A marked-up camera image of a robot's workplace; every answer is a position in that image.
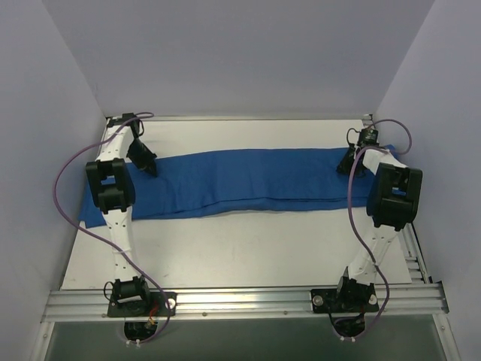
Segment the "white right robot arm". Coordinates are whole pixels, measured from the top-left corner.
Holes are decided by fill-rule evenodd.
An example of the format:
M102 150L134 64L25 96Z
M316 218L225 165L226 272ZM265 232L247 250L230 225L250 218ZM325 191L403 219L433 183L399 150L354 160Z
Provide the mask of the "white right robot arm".
M352 191L355 172L359 165L374 175L368 194L366 214L372 225L365 236L355 228L352 215ZM342 158L337 171L348 174L348 217L361 246L353 261L346 267L338 288L334 291L337 307L348 311L361 299L368 302L374 293L375 280L381 274L380 263L398 233L416 218L423 172L409 168L396 160L389 150L351 146Z

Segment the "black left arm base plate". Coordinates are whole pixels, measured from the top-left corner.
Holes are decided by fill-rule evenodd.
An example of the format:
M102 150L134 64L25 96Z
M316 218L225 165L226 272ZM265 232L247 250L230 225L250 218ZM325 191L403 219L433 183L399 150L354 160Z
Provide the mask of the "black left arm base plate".
M116 302L110 300L107 316L111 318L174 316L176 304L175 292L166 292L163 296L159 291L153 291L147 301L140 296L132 296Z

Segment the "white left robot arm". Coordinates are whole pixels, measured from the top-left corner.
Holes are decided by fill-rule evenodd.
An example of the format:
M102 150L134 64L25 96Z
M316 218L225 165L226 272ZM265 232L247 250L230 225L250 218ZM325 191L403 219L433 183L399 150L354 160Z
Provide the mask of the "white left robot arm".
M125 305L134 315L147 313L152 297L145 276L132 265L137 259L132 229L136 193L128 163L148 175L157 175L156 154L141 141L143 121L152 116L150 112L141 112L109 118L98 156L86 164L92 200L108 228L113 253L110 302L119 307Z

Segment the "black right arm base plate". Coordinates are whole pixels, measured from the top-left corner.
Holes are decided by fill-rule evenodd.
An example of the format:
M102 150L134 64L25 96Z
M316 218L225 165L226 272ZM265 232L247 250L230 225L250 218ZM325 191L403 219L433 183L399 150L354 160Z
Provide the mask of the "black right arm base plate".
M375 289L372 285L362 287L354 293L338 292L336 288L318 288L310 290L311 305L314 314L347 314L376 312L380 309Z

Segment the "blue surgical drape cloth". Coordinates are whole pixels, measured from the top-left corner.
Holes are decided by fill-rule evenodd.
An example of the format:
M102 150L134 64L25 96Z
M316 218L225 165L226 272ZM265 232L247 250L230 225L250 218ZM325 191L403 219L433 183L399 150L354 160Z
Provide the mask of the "blue surgical drape cloth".
M231 211L363 208L375 175L337 172L345 147L218 150L156 160L157 176L128 163L133 220L209 217Z

